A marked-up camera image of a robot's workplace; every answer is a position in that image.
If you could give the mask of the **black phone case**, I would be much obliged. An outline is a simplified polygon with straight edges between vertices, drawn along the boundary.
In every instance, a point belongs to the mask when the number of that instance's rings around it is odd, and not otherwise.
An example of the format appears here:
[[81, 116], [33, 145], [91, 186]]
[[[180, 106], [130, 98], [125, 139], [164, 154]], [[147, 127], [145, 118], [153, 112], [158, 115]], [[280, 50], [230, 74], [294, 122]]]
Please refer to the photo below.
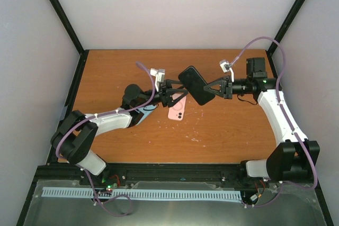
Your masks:
[[214, 94], [204, 90], [207, 82], [194, 66], [188, 66], [183, 70], [178, 75], [178, 79], [200, 106], [207, 104], [215, 98]]

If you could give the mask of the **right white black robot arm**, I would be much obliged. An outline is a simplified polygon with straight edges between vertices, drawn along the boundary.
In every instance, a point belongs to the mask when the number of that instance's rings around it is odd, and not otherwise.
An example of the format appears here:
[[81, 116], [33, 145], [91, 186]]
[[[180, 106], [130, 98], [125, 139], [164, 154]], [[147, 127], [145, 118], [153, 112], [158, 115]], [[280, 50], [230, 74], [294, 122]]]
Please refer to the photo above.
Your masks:
[[234, 78], [229, 62], [224, 60], [220, 66], [230, 75], [206, 84], [203, 89], [224, 99], [252, 95], [265, 113], [275, 137], [276, 148], [267, 159], [243, 162], [247, 176], [288, 182], [312, 180], [316, 186], [319, 144], [309, 140], [298, 127], [277, 79], [267, 76], [265, 59], [248, 58], [243, 79]]

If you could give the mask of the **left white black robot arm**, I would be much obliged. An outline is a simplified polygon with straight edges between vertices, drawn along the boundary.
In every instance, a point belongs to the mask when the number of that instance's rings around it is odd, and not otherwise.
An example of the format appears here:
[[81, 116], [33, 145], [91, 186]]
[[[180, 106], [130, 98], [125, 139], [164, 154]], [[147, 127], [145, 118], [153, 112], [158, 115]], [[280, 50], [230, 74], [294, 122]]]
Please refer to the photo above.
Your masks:
[[179, 81], [166, 79], [159, 90], [143, 91], [138, 85], [130, 84], [124, 90], [122, 105], [116, 110], [99, 114], [83, 114], [72, 111], [51, 138], [51, 145], [59, 159], [86, 169], [99, 185], [110, 179], [106, 162], [91, 150], [94, 138], [116, 129], [138, 125], [145, 118], [146, 109], [161, 104], [171, 108], [179, 105], [188, 91]]

